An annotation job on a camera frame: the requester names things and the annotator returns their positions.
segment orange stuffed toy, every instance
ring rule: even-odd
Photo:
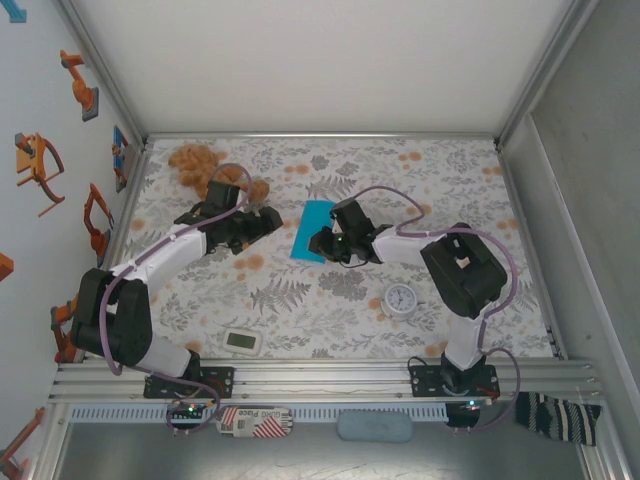
[[[193,187],[201,200],[207,197],[209,180],[219,163],[218,156],[202,144],[183,145],[169,157],[169,166],[180,170],[180,183],[185,187]],[[237,185],[246,192],[248,184],[240,181],[242,175],[238,167],[226,167],[216,174],[214,180]],[[250,202],[262,202],[268,194],[269,184],[265,180],[253,180]]]

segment table surface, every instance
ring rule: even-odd
[[[154,330],[205,358],[239,357],[221,348],[228,327],[260,331],[260,355],[273,358],[405,358],[439,356],[454,314],[442,303],[426,268],[403,264],[345,269],[293,260],[291,248],[307,200],[339,201],[370,186],[393,186],[429,213],[416,228],[464,221],[503,241],[518,266],[514,302],[489,321],[485,346],[517,356],[552,351],[498,157],[490,140],[218,138],[200,140],[226,161],[271,185],[265,204],[283,228],[238,256],[220,248],[192,263],[151,302]],[[124,258],[159,240],[199,199],[178,182],[170,154],[190,143],[156,140],[135,206]],[[390,192],[361,197],[374,224],[398,224],[414,208]],[[499,251],[496,257],[505,264]],[[402,321],[385,317],[386,287],[409,283],[424,302]]]

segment blue sponge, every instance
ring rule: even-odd
[[[345,410],[338,417],[338,436],[350,442],[404,443],[412,435],[406,413]]]
[[[293,243],[291,258],[311,260],[312,262],[318,263],[325,262],[323,256],[309,251],[309,240],[322,230],[322,227],[330,227],[333,225],[329,211],[334,205],[335,203],[325,200],[309,200],[307,202],[302,212],[296,240]]]

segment white device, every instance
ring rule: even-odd
[[[222,338],[222,348],[229,352],[255,357],[262,347],[262,334],[239,328],[228,328]]]
[[[418,309],[418,296],[409,285],[395,283],[384,292],[380,306],[387,317],[404,320]]]

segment purple cable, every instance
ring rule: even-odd
[[[409,225],[411,223],[417,222],[418,220],[421,220],[421,219],[424,218],[424,216],[425,216],[424,209],[420,206],[420,204],[418,202],[416,202],[413,198],[411,198],[406,193],[403,193],[403,192],[401,192],[400,190],[398,190],[396,188],[387,187],[387,186],[384,186],[384,185],[373,185],[371,187],[367,187],[364,190],[361,190],[360,192],[356,193],[351,198],[356,199],[360,195],[362,195],[362,194],[364,194],[366,192],[370,192],[371,190],[376,190],[376,189],[387,190],[389,192],[393,192],[396,195],[401,196],[402,198],[404,198],[405,200],[407,200],[408,202],[413,204],[418,209],[418,211],[420,212],[420,215],[418,215],[417,217],[410,218],[409,220],[405,220],[404,222],[400,223],[396,227],[396,233],[399,236],[408,237],[408,238],[428,238],[428,237],[438,237],[440,235],[447,235],[449,233],[466,233],[466,234],[471,234],[471,235],[477,235],[478,237],[485,238],[485,239],[489,240],[491,243],[493,243],[496,247],[498,247],[500,249],[502,254],[507,259],[507,262],[509,263],[509,268],[511,270],[511,289],[509,290],[509,295],[507,295],[507,298],[505,298],[505,300],[500,305],[498,305],[495,308],[492,308],[491,310],[488,310],[487,312],[485,312],[482,315],[482,319],[481,319],[482,323],[480,325],[480,334],[478,335],[478,350],[480,350],[480,352],[483,355],[486,355],[486,356],[489,356],[489,355],[491,355],[491,354],[493,354],[495,352],[503,352],[503,353],[506,353],[509,356],[509,358],[513,362],[513,366],[514,366],[514,368],[516,370],[516,389],[515,389],[515,392],[513,393],[513,399],[509,403],[509,406],[506,408],[506,410],[504,412],[502,412],[502,414],[500,416],[498,416],[496,419],[494,419],[493,421],[489,422],[486,425],[483,425],[481,427],[468,429],[468,432],[469,433],[471,433],[471,432],[481,432],[481,431],[484,431],[484,430],[486,430],[488,428],[491,428],[491,427],[499,424],[505,418],[507,418],[507,416],[509,415],[511,410],[513,410],[513,407],[516,404],[516,400],[518,399],[518,394],[520,393],[520,381],[521,381],[520,365],[518,365],[518,360],[516,359],[516,357],[509,350],[507,350],[506,348],[496,347],[496,348],[492,348],[488,352],[484,352],[482,350],[482,347],[483,347],[483,344],[484,344],[484,334],[485,334],[485,331],[487,329],[487,319],[491,315],[494,315],[494,314],[496,314],[498,312],[501,312],[502,310],[507,308],[507,305],[509,305],[511,303],[511,301],[513,300],[513,298],[516,296],[516,292],[518,290],[518,267],[516,265],[516,262],[515,262],[513,256],[511,255],[511,253],[509,252],[507,247],[505,247],[504,244],[502,242],[500,242],[497,238],[495,238],[493,235],[489,235],[488,233],[481,232],[481,231],[475,230],[473,228],[454,227],[454,228],[449,228],[449,229],[446,229],[446,230],[438,230],[438,231],[435,231],[435,232],[403,232],[402,231],[403,227],[405,227],[405,226],[407,226],[407,225]]]
[[[241,209],[242,207],[244,207],[247,204],[247,202],[249,201],[249,196],[251,195],[251,190],[253,188],[253,183],[251,181],[251,175],[249,175],[249,172],[244,167],[242,167],[241,165],[238,165],[237,163],[225,163],[223,165],[219,165],[218,168],[216,168],[213,171],[213,173],[211,174],[211,178],[212,179],[215,178],[216,174],[218,172],[220,172],[222,169],[226,168],[226,167],[237,167],[240,170],[242,170],[244,175],[247,177],[247,185],[248,185],[247,186],[247,192],[246,192],[245,197],[240,201],[240,203],[238,203],[232,209],[227,210],[223,214],[217,215],[217,216],[215,216],[213,218],[208,218],[207,220],[203,220],[202,222],[196,223],[194,225],[189,225],[189,226],[183,228],[182,230],[179,230],[178,232],[175,233],[175,237],[173,235],[169,236],[169,237],[165,237],[160,242],[158,242],[156,245],[151,247],[147,252],[143,253],[138,258],[136,258],[133,261],[133,263],[136,266],[139,266],[147,258],[151,257],[158,250],[163,248],[169,242],[173,241],[172,238],[181,237],[182,235],[184,235],[187,232],[190,232],[192,230],[198,229],[198,228],[203,227],[205,225],[210,225],[210,224],[215,223],[215,222],[217,222],[219,220],[222,220],[222,219],[228,217],[229,215],[233,214],[234,212],[238,211],[239,209]],[[104,355],[104,359],[107,361],[107,365],[109,366],[109,370],[111,370],[111,372],[114,375],[122,375],[122,365],[116,366],[115,362],[113,361],[113,356],[111,355],[111,348],[109,347],[109,339],[107,337],[107,304],[109,302],[109,297],[113,293],[113,290],[116,288],[118,283],[120,283],[120,281],[122,281],[122,279],[124,277],[126,277],[129,273],[131,273],[133,270],[134,270],[133,265],[128,266],[118,276],[116,276],[111,281],[111,283],[109,283],[109,285],[107,286],[107,289],[104,292],[104,295],[102,296],[102,300],[100,301],[100,310],[98,312],[98,325],[99,325],[99,329],[100,329],[100,344],[102,345],[102,353]],[[189,385],[189,386],[199,387],[200,389],[207,390],[209,393],[212,394],[213,398],[216,401],[216,410],[215,410],[215,412],[207,420],[202,422],[200,425],[198,425],[197,427],[195,427],[195,428],[193,428],[191,430],[186,430],[185,432],[195,432],[197,430],[200,430],[201,428],[204,428],[204,426],[207,425],[217,415],[217,413],[218,413],[218,411],[220,409],[220,397],[219,397],[218,393],[213,388],[209,387],[208,385],[205,385],[204,383],[192,382],[190,380],[183,380],[181,378],[169,377],[168,375],[164,375],[162,373],[152,372],[150,370],[146,370],[146,369],[142,369],[142,368],[136,368],[136,369],[141,371],[141,372],[148,373],[150,375],[155,375],[156,377],[162,378],[163,380],[168,380],[168,381],[172,381],[172,382],[175,382],[175,383],[180,383],[182,385]],[[170,420],[170,416],[171,416],[171,413],[173,411],[175,411],[175,409],[173,409],[173,410],[171,410],[171,411],[169,411],[167,413],[167,423],[169,424],[169,426],[172,426],[172,423],[171,423],[171,420]]]

